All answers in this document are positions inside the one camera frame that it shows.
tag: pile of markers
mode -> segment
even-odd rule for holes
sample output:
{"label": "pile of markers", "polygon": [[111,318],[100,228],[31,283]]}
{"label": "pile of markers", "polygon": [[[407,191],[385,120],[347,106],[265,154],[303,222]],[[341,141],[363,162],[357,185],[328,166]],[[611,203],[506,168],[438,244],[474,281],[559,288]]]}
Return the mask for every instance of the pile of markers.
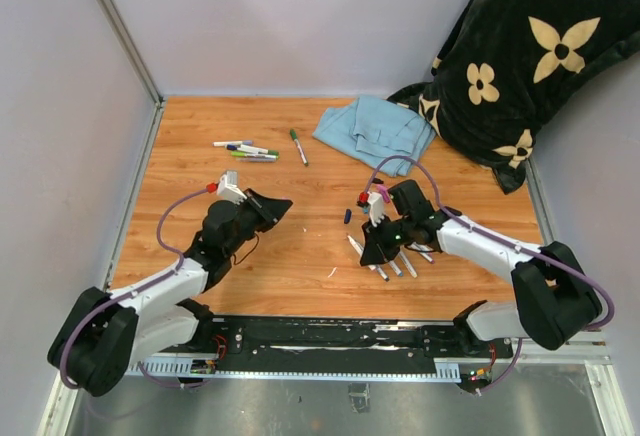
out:
{"label": "pile of markers", "polygon": [[252,144],[253,141],[216,141],[213,146],[227,148],[236,161],[275,163],[278,160],[278,151],[258,148]]}

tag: light blue towel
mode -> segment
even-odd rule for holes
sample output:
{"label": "light blue towel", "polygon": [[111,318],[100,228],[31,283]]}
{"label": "light blue towel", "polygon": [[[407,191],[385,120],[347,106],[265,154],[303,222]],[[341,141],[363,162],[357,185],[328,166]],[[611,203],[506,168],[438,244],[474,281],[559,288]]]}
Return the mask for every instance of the light blue towel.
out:
{"label": "light blue towel", "polygon": [[[361,96],[344,108],[325,111],[313,137],[375,168],[394,154],[416,161],[435,137],[422,116],[372,96]],[[387,162],[381,169],[389,176],[406,176],[411,163]]]}

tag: black wire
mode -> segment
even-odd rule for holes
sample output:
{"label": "black wire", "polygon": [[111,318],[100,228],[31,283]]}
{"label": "black wire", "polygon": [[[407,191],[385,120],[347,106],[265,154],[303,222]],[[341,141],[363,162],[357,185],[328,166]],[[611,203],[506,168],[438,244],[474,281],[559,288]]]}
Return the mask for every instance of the black wire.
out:
{"label": "black wire", "polygon": [[410,246],[405,246],[404,249],[408,249],[409,251],[414,251],[416,253],[423,253],[423,254],[435,253],[435,251],[433,249],[430,249],[429,251],[423,251],[421,249],[412,248]]}
{"label": "black wire", "polygon": [[251,248],[251,251],[249,251],[247,254],[245,254],[240,261],[236,261],[236,255],[235,255],[235,253],[233,254],[233,265],[234,266],[237,266],[237,265],[241,264],[245,259],[247,259],[247,257],[256,250],[256,248],[258,247],[258,244],[260,244],[260,235],[258,233],[254,233],[254,234],[256,236],[256,244],[253,245],[253,248]]}

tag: flower center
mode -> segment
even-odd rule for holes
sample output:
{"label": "flower center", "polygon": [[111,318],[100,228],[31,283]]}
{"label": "flower center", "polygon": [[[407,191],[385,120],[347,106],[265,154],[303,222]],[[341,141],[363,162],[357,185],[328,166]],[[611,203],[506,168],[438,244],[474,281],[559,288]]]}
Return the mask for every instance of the flower center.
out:
{"label": "flower center", "polygon": [[553,52],[560,61],[563,61],[567,56],[569,56],[569,48],[562,43],[558,44]]}

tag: wood surface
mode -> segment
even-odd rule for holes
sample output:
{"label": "wood surface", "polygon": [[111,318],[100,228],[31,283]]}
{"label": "wood surface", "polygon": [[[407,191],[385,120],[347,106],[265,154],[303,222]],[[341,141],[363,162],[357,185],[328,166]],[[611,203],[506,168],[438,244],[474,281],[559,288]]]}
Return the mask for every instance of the wood surface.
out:
{"label": "wood surface", "polygon": [[[217,181],[226,169],[236,169],[239,186],[265,196],[288,198],[294,204],[260,244],[224,280],[197,298],[216,313],[331,316],[360,318],[448,319],[469,304],[513,298],[511,287],[469,261],[436,253],[436,264],[418,254],[409,258],[418,270],[391,282],[358,265],[346,234],[364,241],[365,215],[355,205],[371,168],[312,138],[327,107],[347,99],[171,98],[168,102],[113,287],[131,284],[174,261],[155,239],[158,218],[169,204]],[[305,167],[289,136],[294,128],[307,154]],[[254,144],[280,151],[273,164],[236,162],[212,141],[253,139]],[[491,171],[468,161],[436,138],[421,159],[440,187],[445,204],[475,221],[509,236],[539,242],[540,235],[526,186],[505,196]],[[400,181],[381,176],[388,186]],[[418,169],[427,198],[432,190]],[[215,196],[205,195],[177,208],[163,229],[167,243],[186,249],[201,228]],[[343,223],[346,208],[351,223]],[[392,206],[389,214],[395,215]],[[250,249],[244,245],[238,256]],[[329,277],[333,268],[337,268]]]}

